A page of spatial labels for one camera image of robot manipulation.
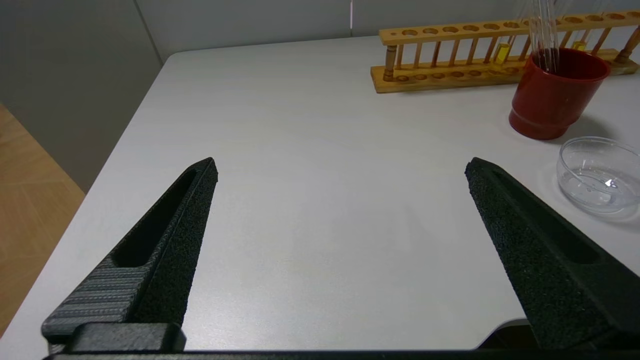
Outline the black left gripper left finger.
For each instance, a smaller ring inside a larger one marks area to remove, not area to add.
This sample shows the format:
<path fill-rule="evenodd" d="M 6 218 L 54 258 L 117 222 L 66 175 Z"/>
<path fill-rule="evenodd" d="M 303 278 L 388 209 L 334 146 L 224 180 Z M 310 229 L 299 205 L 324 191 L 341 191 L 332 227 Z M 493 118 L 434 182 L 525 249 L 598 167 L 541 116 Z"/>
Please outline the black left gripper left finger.
<path fill-rule="evenodd" d="M 181 325 L 217 181 L 213 158 L 188 166 L 46 317 L 48 344 L 62 345 L 94 322 Z"/>

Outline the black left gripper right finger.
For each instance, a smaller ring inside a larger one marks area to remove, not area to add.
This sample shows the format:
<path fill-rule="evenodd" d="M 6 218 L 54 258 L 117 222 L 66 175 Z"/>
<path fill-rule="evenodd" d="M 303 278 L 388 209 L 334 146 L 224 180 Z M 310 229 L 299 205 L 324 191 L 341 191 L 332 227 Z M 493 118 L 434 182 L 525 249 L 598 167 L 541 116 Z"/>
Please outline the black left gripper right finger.
<path fill-rule="evenodd" d="M 538 345 L 637 351 L 639 277 L 500 166 L 465 175 Z"/>

